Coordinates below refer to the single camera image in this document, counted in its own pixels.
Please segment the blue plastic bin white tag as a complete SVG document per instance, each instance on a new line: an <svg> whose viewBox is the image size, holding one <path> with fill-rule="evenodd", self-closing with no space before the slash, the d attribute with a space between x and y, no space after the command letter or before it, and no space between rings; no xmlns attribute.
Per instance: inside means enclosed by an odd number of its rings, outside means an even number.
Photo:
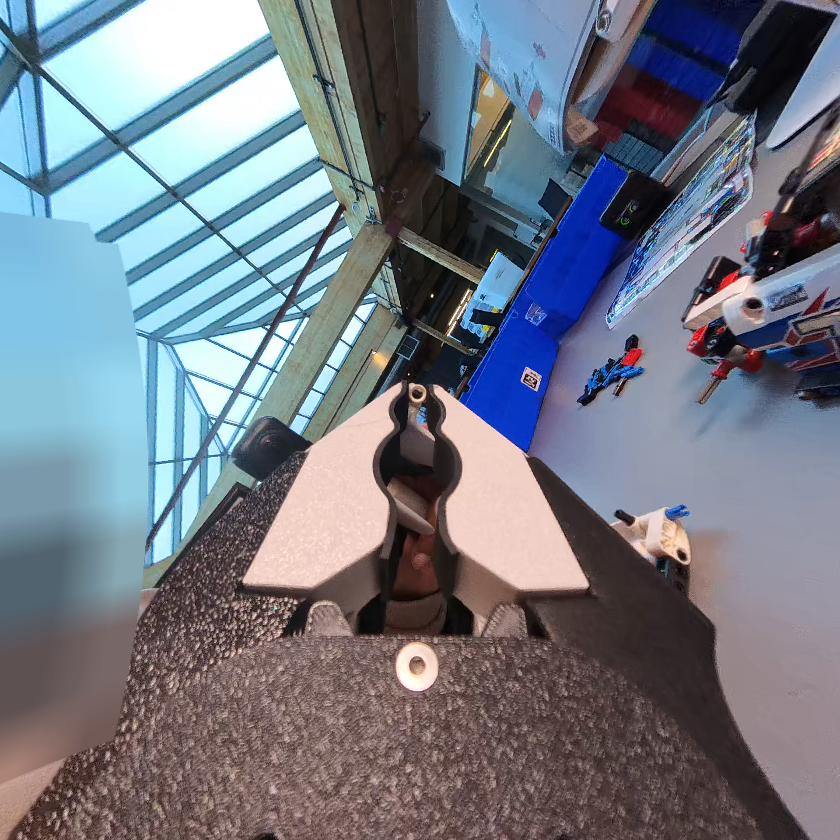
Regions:
<svg viewBox="0 0 840 840"><path fill-rule="evenodd" d="M528 452L559 349L524 311L512 309L460 402Z"/></svg>

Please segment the black power adapter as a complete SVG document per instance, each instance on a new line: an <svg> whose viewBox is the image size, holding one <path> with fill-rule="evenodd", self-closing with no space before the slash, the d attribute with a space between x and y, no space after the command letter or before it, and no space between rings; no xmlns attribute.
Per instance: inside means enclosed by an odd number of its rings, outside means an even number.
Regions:
<svg viewBox="0 0 840 840"><path fill-rule="evenodd" d="M766 2L708 107L720 104L741 115L779 111L837 18L831 2Z"/></svg>

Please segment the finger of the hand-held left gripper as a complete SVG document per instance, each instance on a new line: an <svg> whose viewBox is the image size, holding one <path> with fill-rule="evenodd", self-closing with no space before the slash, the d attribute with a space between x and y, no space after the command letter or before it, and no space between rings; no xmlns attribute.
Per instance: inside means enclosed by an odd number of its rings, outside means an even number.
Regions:
<svg viewBox="0 0 840 840"><path fill-rule="evenodd" d="M436 514L438 497L426 499L402 479L391 479L389 495L394 503L396 526L414 533L434 533L436 523L429 521Z"/></svg>
<svg viewBox="0 0 840 840"><path fill-rule="evenodd" d="M397 455L401 468L433 468L435 438L423 423L408 420L398 436Z"/></svg>

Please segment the black power bank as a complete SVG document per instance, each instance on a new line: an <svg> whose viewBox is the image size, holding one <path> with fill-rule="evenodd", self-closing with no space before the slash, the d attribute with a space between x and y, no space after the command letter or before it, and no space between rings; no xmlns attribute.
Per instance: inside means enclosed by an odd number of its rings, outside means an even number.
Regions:
<svg viewBox="0 0 840 840"><path fill-rule="evenodd" d="M599 224L625 240L641 238L675 194L661 181L631 170L599 217Z"/></svg>

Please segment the silver monitor stand base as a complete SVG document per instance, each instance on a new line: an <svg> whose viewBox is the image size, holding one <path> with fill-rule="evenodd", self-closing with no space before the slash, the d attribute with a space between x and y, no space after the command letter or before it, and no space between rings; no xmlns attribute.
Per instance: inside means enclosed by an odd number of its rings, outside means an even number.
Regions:
<svg viewBox="0 0 840 840"><path fill-rule="evenodd" d="M793 90L765 145L776 150L806 128L839 97L839 16Z"/></svg>

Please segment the pile of small lego pins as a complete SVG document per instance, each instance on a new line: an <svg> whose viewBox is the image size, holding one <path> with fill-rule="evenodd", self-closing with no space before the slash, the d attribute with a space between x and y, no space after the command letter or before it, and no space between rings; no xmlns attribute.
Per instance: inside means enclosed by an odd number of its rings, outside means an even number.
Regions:
<svg viewBox="0 0 840 840"><path fill-rule="evenodd" d="M610 358L604 365L593 370L576 402L588 406L611 386L614 386L614 395L620 395L628 381L644 373L644 368L639 364L643 353L638 336L631 334L625 341L620 358Z"/></svg>

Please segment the person's left forearm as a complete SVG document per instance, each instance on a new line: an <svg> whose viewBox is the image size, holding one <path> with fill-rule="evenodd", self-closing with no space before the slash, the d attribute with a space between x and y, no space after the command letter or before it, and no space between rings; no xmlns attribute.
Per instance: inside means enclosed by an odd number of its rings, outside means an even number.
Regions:
<svg viewBox="0 0 840 840"><path fill-rule="evenodd" d="M440 591L408 601L385 604L383 634L395 636L438 636L446 623L447 601Z"/></svg>

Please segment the instruction booklet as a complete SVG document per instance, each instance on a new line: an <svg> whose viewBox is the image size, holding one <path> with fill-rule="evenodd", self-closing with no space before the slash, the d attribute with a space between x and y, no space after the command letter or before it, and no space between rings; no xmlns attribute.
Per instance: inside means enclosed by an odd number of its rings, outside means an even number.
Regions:
<svg viewBox="0 0 840 840"><path fill-rule="evenodd" d="M467 51L537 133L569 154L595 115L653 1L450 1Z"/></svg>

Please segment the white red lego assembly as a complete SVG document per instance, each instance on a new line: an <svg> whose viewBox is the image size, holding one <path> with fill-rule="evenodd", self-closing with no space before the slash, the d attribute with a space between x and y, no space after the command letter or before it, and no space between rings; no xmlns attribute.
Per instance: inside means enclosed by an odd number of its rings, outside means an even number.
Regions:
<svg viewBox="0 0 840 840"><path fill-rule="evenodd" d="M612 528L684 596L690 588L691 547L683 520L689 514L686 505L639 516L616 509L612 522Z"/></svg>

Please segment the person's left hand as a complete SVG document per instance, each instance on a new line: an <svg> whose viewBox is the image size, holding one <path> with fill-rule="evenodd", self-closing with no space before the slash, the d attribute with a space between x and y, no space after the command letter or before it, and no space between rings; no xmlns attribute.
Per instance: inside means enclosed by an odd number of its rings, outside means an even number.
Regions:
<svg viewBox="0 0 840 840"><path fill-rule="evenodd" d="M438 506L442 487L434 476L398 476L406 487L425 502L424 518L433 528L432 534L408 532L397 567L392 599L414 601L438 592L432 553L438 527Z"/></svg>

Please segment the holographic sticker sheet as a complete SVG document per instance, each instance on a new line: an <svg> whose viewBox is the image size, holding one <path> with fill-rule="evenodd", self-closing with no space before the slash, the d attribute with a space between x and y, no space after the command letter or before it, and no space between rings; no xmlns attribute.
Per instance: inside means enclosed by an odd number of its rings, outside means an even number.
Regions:
<svg viewBox="0 0 840 840"><path fill-rule="evenodd" d="M741 116L726 139L640 238L605 314L614 329L753 194L757 113Z"/></svg>

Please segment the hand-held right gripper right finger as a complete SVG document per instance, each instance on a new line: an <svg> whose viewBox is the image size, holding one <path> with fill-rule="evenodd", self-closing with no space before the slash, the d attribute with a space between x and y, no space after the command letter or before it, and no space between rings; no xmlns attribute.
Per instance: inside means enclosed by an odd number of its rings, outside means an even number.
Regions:
<svg viewBox="0 0 840 840"><path fill-rule="evenodd" d="M428 388L437 505L433 564L478 633L503 604L582 596L589 581L528 457L437 385Z"/></svg>

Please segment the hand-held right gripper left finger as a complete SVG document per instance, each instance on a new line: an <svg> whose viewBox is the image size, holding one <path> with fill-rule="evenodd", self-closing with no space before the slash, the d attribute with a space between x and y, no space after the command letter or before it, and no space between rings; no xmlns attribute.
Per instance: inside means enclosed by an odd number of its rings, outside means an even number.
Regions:
<svg viewBox="0 0 840 840"><path fill-rule="evenodd" d="M247 593L334 602L344 615L378 596L396 526L380 460L405 396L405 384L391 387L308 449L245 573Z"/></svg>

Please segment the blue white lego race car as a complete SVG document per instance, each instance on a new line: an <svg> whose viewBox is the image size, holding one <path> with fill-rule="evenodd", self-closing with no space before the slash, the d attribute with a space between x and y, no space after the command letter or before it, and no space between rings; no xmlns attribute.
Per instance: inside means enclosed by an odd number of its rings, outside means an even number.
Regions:
<svg viewBox="0 0 840 840"><path fill-rule="evenodd" d="M827 115L773 210L745 229L743 263L717 257L682 322L687 351L711 365L705 404L733 371L797 373L807 402L839 396L839 118Z"/></svg>

